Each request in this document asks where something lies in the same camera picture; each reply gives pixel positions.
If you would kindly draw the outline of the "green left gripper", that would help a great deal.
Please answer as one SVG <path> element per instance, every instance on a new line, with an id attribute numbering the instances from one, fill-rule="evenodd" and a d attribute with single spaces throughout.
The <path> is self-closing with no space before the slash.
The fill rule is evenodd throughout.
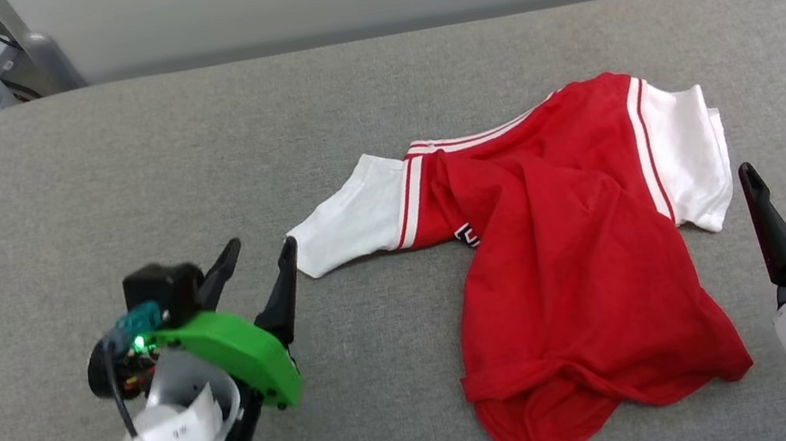
<path id="1" fill-rule="evenodd" d="M 240 238 L 229 240 L 199 286 L 199 305 L 208 312 L 199 312 L 180 326 L 150 321 L 116 326 L 89 357 L 92 393 L 105 400 L 116 393 L 134 399 L 152 390 L 155 377 L 164 376 L 164 358 L 188 355 L 251 387 L 266 405 L 297 407 L 303 382 L 287 348 L 295 340 L 298 250 L 294 236 L 285 238 L 269 301 L 252 325 L 213 312 L 241 251 Z"/>

